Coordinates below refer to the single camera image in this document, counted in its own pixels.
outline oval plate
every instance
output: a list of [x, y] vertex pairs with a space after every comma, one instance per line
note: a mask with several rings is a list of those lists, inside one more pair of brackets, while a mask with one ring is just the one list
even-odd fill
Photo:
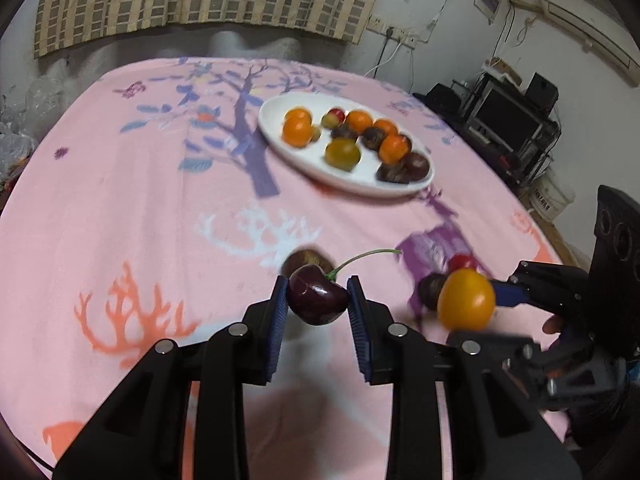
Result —
[[285, 114], [295, 107], [305, 107], [313, 115], [313, 124], [320, 124], [320, 119], [331, 108], [364, 110], [371, 114], [373, 120], [384, 118], [381, 114], [355, 101], [343, 99], [327, 94], [310, 94], [305, 92], [288, 92], [265, 101], [258, 113], [258, 124], [271, 147], [289, 164], [308, 176], [352, 193], [364, 196], [392, 198], [416, 193], [427, 187], [433, 180], [433, 160], [424, 148], [423, 143], [416, 139], [400, 123], [396, 123], [398, 130], [406, 134], [413, 143], [413, 151], [425, 156], [430, 164], [429, 174], [419, 182], [410, 184], [393, 184], [380, 182], [376, 179], [376, 171], [380, 166], [377, 153], [364, 148], [358, 142], [362, 158], [351, 172], [341, 171], [329, 166], [324, 161], [324, 149], [331, 141], [329, 130], [323, 128], [318, 142], [310, 143], [306, 148], [298, 149], [289, 146], [281, 139], [282, 125]]

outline white air conditioner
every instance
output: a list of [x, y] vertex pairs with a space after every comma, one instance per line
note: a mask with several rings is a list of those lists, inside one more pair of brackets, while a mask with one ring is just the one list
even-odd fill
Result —
[[565, 28], [640, 86], [640, 49], [615, 20], [584, 0], [540, 0], [547, 19]]

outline cherry stem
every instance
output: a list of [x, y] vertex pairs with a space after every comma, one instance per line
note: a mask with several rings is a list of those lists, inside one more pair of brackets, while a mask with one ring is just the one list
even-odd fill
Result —
[[338, 272], [340, 272], [342, 270], [343, 267], [349, 265], [351, 262], [354, 262], [355, 260], [359, 260], [361, 258], [364, 258], [365, 256], [369, 256], [370, 254], [378, 254], [378, 253], [393, 253], [393, 254], [402, 254], [402, 251], [399, 251], [398, 249], [376, 249], [374, 251], [367, 251], [366, 253], [362, 253], [362, 254], [358, 254], [358, 256], [354, 256], [353, 258], [351, 258], [350, 260], [347, 260], [346, 262], [344, 262], [343, 264], [335, 267], [334, 270], [332, 270], [331, 272], [328, 272], [326, 274], [326, 276], [332, 281], [334, 282], [336, 280], [336, 278], [338, 277]]

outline computer monitor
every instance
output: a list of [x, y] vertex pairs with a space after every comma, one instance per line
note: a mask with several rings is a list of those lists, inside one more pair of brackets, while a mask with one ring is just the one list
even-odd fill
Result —
[[516, 153], [519, 153], [543, 126], [534, 115], [496, 88], [488, 90], [472, 115]]

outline tablecloth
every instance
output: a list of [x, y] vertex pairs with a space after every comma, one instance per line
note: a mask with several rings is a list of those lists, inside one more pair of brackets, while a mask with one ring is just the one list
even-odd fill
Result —
[[[260, 105], [289, 91], [401, 121], [431, 152], [431, 187], [368, 200], [299, 174], [257, 128]], [[156, 59], [104, 75], [37, 149], [0, 219], [0, 246], [0, 411], [53, 463], [156, 340], [203, 341], [240, 319], [299, 246], [336, 262], [402, 249], [351, 264], [338, 282], [359, 275], [368, 298], [437, 342], [447, 333], [421, 317], [414, 288], [453, 254], [473, 253], [500, 279], [520, 260], [558, 261], [517, 199], [415, 98], [264, 59]], [[548, 344], [547, 317], [498, 309], [490, 328]], [[362, 380], [347, 316], [288, 333], [274, 382], [245, 399], [254, 478], [383, 477], [391, 390]], [[194, 410], [192, 399], [189, 425]], [[566, 429], [560, 416], [552, 425]]]

